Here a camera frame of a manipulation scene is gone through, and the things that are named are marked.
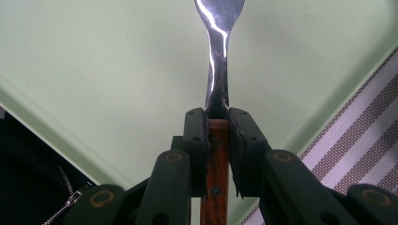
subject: striped cloth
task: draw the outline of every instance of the striped cloth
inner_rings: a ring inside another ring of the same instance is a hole
[[[318,180],[343,194],[372,184],[398,195],[398,49],[301,155]],[[257,206],[242,221],[265,224]]]

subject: spoon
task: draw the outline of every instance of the spoon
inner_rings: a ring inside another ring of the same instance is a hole
[[[195,0],[205,23],[210,44],[205,112],[210,119],[227,119],[229,111],[227,81],[228,40],[245,0]]]

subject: wooden stick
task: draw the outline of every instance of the wooden stick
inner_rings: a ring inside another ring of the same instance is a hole
[[[210,119],[207,196],[202,199],[201,225],[226,225],[228,211],[228,121]]]

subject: round screw head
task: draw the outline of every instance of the round screw head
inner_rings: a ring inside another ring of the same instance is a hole
[[[220,187],[216,186],[216,187],[212,187],[210,189],[210,193],[211,193],[212,196],[216,197],[216,196],[219,196],[222,193],[222,190],[220,189]]]

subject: metal zipper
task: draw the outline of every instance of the metal zipper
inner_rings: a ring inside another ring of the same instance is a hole
[[[73,191],[72,184],[70,183],[67,175],[62,170],[61,167],[58,167],[59,172],[61,173],[62,178],[64,179],[65,185],[67,186],[69,192],[69,198],[65,202],[65,204],[54,214],[50,216],[42,225],[50,225],[56,218],[58,218],[62,213],[65,212],[69,207],[73,206],[79,198],[82,196],[83,192],[89,189],[89,186],[84,185],[83,187],[79,188],[76,191]]]

